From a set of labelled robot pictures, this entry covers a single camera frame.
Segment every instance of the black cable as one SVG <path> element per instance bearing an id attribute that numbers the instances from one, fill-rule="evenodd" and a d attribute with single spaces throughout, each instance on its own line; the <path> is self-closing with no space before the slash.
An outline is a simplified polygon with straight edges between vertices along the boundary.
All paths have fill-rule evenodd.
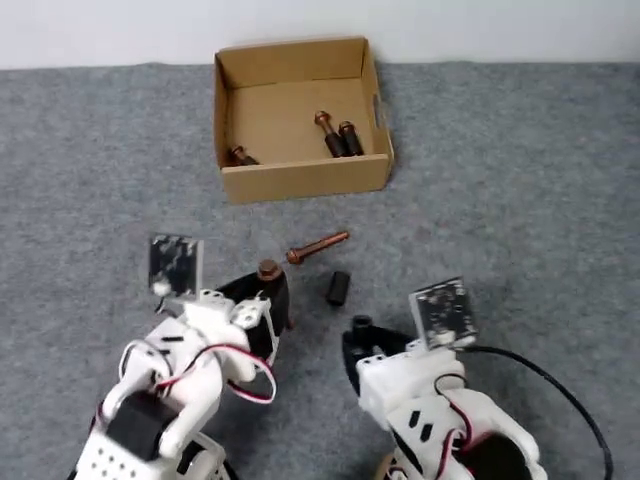
<path id="1" fill-rule="evenodd" d="M 591 431 L 595 435 L 596 440 L 598 441 L 598 445 L 600 445 L 600 448 L 602 449 L 602 453 L 604 455 L 604 480 L 611 480 L 613 478 L 613 458 L 611 456 L 611 450 L 609 449 L 609 445 L 607 445 L 607 441 L 604 439 L 604 435 L 602 435 L 602 432 L 600 431 L 600 427 L 598 427 L 598 425 L 596 424 L 591 414 L 578 401 L 578 399 L 569 390 L 567 390 L 567 388 L 564 385 L 562 385 L 558 380 L 556 380 L 550 373 L 540 368 L 531 360 L 527 360 L 522 355 L 518 355 L 517 353 L 512 352 L 510 350 L 504 350 L 498 347 L 488 347 L 488 346 L 482 346 L 482 345 L 471 345 L 468 347 L 461 348 L 460 350 L 468 353 L 478 353 L 478 352 L 493 353 L 495 355 L 501 355 L 503 357 L 510 358 L 512 360 L 515 360 L 518 363 L 521 363 L 525 367 L 530 368 L 535 373 L 537 373 L 542 378 L 544 378 L 547 382 L 549 382 L 551 385 L 556 387 L 560 391 L 560 393 L 562 393 L 562 395 L 564 395 L 564 397 L 567 400 L 569 400 L 569 402 L 571 402 L 571 405 L 573 405 L 576 408 L 576 410 L 580 412 L 580 415 L 582 415 L 582 418 L 585 419 L 585 421 L 589 425 L 589 428 L 591 428 Z"/>
<path id="2" fill-rule="evenodd" d="M 170 308 L 167 308 L 166 306 L 166 302 L 164 297 L 162 297 L 160 299 L 160 303 L 158 304 L 158 306 L 153 310 L 153 312 L 156 315 L 160 315 L 161 313 L 165 313 L 168 316 L 170 316 L 171 318 L 178 318 L 178 315 L 176 314 L 176 312 L 174 312 L 173 310 L 171 310 Z"/>
<path id="3" fill-rule="evenodd" d="M 465 377 L 464 375 L 460 375 L 459 373 L 443 373 L 433 381 L 433 389 L 436 391 L 438 395 L 442 395 L 442 391 L 440 390 L 440 388 L 438 388 L 438 382 L 443 378 L 447 378 L 447 377 L 458 378 L 462 380 L 462 383 L 464 384 L 464 388 L 469 387 L 469 380 L 467 380 L 467 377 Z"/>

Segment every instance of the box flap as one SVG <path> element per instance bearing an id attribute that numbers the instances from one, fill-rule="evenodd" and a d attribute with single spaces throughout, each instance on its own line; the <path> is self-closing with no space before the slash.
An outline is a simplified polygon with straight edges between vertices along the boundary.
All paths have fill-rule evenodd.
<path id="1" fill-rule="evenodd" d="M 360 77 L 366 39 L 349 37 L 228 48 L 216 54 L 231 88 Z"/>

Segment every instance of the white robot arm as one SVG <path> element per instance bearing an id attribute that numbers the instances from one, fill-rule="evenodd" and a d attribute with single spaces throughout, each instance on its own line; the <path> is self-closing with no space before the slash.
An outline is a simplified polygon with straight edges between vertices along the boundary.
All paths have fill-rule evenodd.
<path id="1" fill-rule="evenodd" d="M 453 351 L 428 352 L 418 340 L 396 355 L 363 358 L 356 369 L 361 408 L 396 443 L 390 479 L 485 478 L 476 477 L 482 473 L 469 453 L 490 438 L 494 446 L 500 439 L 496 461 L 512 469 L 509 478 L 547 479 L 533 437 L 489 397 L 465 388 L 464 367 Z"/>
<path id="2" fill-rule="evenodd" d="M 420 339 L 358 316 L 342 342 L 360 407 L 396 444 L 381 478 L 546 480 L 534 438 L 466 388 L 454 349 L 472 343 L 476 331 L 461 279 L 415 292 L 410 302 Z"/>
<path id="3" fill-rule="evenodd" d="M 190 242 L 161 238 L 173 246 Z M 165 257 L 175 257 L 175 249 L 167 252 Z M 163 265 L 159 271 L 166 273 Z M 170 288 L 163 292 L 174 291 L 176 278 L 165 277 Z M 224 449 L 201 430 L 218 410 L 225 385 L 253 402 L 273 401 L 271 365 L 280 334 L 289 326 L 287 280 L 275 262 L 264 261 L 257 273 L 217 291 L 194 287 L 190 285 L 187 300 L 178 299 L 184 307 L 181 315 L 168 315 L 144 340 L 124 349 L 120 380 L 99 405 L 69 479 L 235 478 Z M 258 372 L 270 381 L 268 395 L 239 386 Z"/>

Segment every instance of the white wire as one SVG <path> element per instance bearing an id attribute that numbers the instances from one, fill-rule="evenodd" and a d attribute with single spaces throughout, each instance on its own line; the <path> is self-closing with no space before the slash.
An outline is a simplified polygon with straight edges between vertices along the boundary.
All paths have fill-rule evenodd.
<path id="1" fill-rule="evenodd" d="M 122 356 L 120 357 L 120 362 L 118 363 L 118 377 L 120 378 L 120 380 L 122 380 L 122 377 L 124 377 L 124 374 L 127 368 L 127 363 L 129 361 L 129 356 L 131 355 L 131 352 L 133 351 L 133 349 L 136 347 L 142 347 L 146 351 L 151 350 L 159 358 L 163 358 L 168 368 L 168 374 L 171 375 L 171 365 L 169 364 L 169 361 L 166 358 L 164 358 L 164 356 L 160 353 L 160 350 L 158 350 L 156 347 L 151 345 L 146 340 L 132 340 L 127 344 L 126 347 L 124 347 L 124 350 L 122 351 Z"/>
<path id="2" fill-rule="evenodd" d="M 229 352 L 234 352 L 234 353 L 239 353 L 241 355 L 244 355 L 245 357 L 247 357 L 249 359 L 249 361 L 253 364 L 253 366 L 255 368 L 257 368 L 258 370 L 260 370 L 261 372 L 263 372 L 265 374 L 265 376 L 267 377 L 267 379 L 269 380 L 269 383 L 271 384 L 271 395 L 267 398 L 263 398 L 262 396 L 258 396 L 255 395 L 251 392 L 245 391 L 244 389 L 242 389 L 241 387 L 239 387 L 238 385 L 236 385 L 234 382 L 229 381 L 229 388 L 231 388 L 231 391 L 233 391 L 233 393 L 235 393 L 237 396 L 244 398 L 245 400 L 248 400 L 250 402 L 253 403 L 258 403 L 260 405 L 268 405 L 270 403 L 273 402 L 273 400 L 276 397 L 276 393 L 278 390 L 278 385 L 276 382 L 276 379 L 273 375 L 273 371 L 271 370 L 271 367 L 269 366 L 269 364 L 267 362 L 265 362 L 263 359 L 261 359 L 260 357 L 257 357 L 256 355 L 253 355 L 250 352 L 247 352 L 245 350 L 243 350 L 242 348 L 236 346 L 236 345 L 230 345 L 230 344 L 219 344 L 219 345 L 210 345 L 208 347 L 206 347 L 205 349 L 203 349 L 203 351 L 201 352 L 201 354 L 209 353 L 209 352 L 215 352 L 215 351 L 224 351 L 225 353 L 229 353 Z M 195 370 L 195 368 L 197 368 L 198 366 L 198 360 L 196 360 L 196 362 L 189 367 L 187 370 L 185 370 L 184 372 L 178 374 L 178 375 L 174 375 L 172 377 L 169 377 L 165 380 L 163 380 L 162 382 L 159 382 L 156 387 L 159 388 L 163 388 L 166 386 L 171 386 L 174 383 L 180 381 L 182 378 L 184 378 L 186 375 L 189 375 L 191 372 L 193 372 L 193 370 Z"/>

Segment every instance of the bolt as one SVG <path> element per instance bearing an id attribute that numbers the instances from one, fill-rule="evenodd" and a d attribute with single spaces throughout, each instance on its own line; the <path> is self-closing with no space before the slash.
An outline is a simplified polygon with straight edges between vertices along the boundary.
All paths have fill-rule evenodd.
<path id="1" fill-rule="evenodd" d="M 287 252 L 287 261 L 292 265 L 300 265 L 308 256 L 318 253 L 325 248 L 329 248 L 347 238 L 349 238 L 349 232 L 338 232 L 304 247 L 292 248 Z"/>
<path id="2" fill-rule="evenodd" d="M 270 258 L 262 260 L 258 266 L 258 278 L 263 282 L 270 282 L 282 275 L 282 268 Z"/>
<path id="3" fill-rule="evenodd" d="M 255 158 L 253 158 L 251 155 L 247 155 L 247 152 L 245 152 L 242 145 L 233 147 L 233 149 L 231 150 L 231 155 L 235 157 L 236 161 L 240 165 L 260 165 L 260 163 L 256 161 Z"/>
<path id="4" fill-rule="evenodd" d="M 331 124 L 329 123 L 330 119 L 331 119 L 331 115 L 329 115 L 324 110 L 319 110 L 316 112 L 314 121 L 316 125 L 319 125 L 322 128 L 322 130 L 324 130 L 325 135 L 329 135 L 330 133 L 336 133 L 333 130 L 333 127 L 331 126 Z"/>
<path id="5" fill-rule="evenodd" d="M 344 140 L 347 150 L 351 156 L 363 155 L 362 145 L 356 133 L 356 127 L 353 123 L 344 121 L 338 126 L 338 133 Z"/>

